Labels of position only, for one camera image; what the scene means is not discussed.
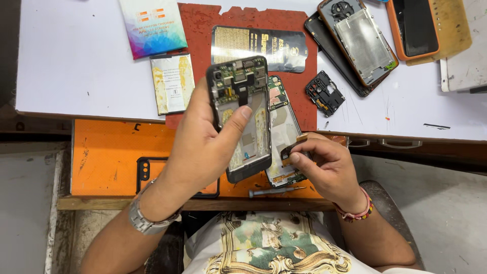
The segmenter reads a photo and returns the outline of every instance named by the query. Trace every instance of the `t-shirt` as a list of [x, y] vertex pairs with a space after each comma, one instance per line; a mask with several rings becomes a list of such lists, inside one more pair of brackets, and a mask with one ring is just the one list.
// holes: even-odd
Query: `t-shirt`
[[186, 241], [186, 252], [192, 261], [183, 274], [380, 273], [335, 245], [322, 213], [222, 212]]

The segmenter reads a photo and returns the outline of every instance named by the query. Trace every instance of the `hand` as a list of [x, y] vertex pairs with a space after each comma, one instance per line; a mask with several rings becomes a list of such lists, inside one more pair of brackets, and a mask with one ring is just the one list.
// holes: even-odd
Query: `hand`
[[141, 197], [140, 207], [146, 218], [158, 221], [168, 217], [159, 214], [163, 208], [154, 208], [154, 200], [171, 200], [171, 208], [164, 204], [165, 211], [174, 212], [216, 181], [225, 172], [251, 115], [249, 106], [238, 108], [217, 133], [206, 79], [201, 78], [179, 122], [166, 166], [154, 186]]
[[[354, 163], [348, 149], [316, 133], [291, 150], [290, 159], [324, 198], [343, 211], [358, 214], [367, 208], [367, 198], [358, 186]], [[303, 152], [311, 152], [308, 159]]]

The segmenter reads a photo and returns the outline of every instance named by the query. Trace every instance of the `man's right hand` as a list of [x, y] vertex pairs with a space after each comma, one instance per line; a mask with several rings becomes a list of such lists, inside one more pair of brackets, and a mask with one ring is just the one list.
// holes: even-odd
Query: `man's right hand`
[[[316, 133], [291, 150], [290, 159], [324, 198], [343, 211], [359, 214], [367, 208], [367, 198], [358, 186], [349, 150]], [[316, 164], [300, 152], [310, 152]]]

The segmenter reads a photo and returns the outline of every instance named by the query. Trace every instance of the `fingernail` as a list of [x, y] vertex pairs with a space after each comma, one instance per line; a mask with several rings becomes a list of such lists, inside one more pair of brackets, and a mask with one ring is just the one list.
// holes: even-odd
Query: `fingernail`
[[242, 109], [242, 115], [245, 119], [249, 120], [250, 116], [252, 115], [252, 109], [249, 106], [244, 106]]
[[291, 156], [289, 158], [291, 159], [291, 162], [293, 162], [293, 164], [300, 161], [300, 156], [298, 155], [297, 152], [291, 153]]

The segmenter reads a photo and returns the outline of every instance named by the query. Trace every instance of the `silver wristwatch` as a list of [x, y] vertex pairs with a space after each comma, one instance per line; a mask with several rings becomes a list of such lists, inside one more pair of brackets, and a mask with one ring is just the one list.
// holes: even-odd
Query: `silver wristwatch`
[[142, 196], [142, 193], [150, 186], [152, 185], [156, 179], [150, 181], [147, 183], [147, 185], [142, 189], [139, 194], [137, 195], [137, 198], [130, 203], [129, 206], [129, 222], [130, 224], [138, 231], [142, 232], [144, 235], [153, 235], [157, 234], [164, 229], [166, 229], [172, 222], [174, 222], [178, 216], [181, 214], [181, 211], [183, 208], [181, 207], [176, 213], [174, 213], [173, 216], [159, 222], [151, 222], [147, 220], [144, 215], [142, 215], [142, 212], [140, 212], [140, 197]]

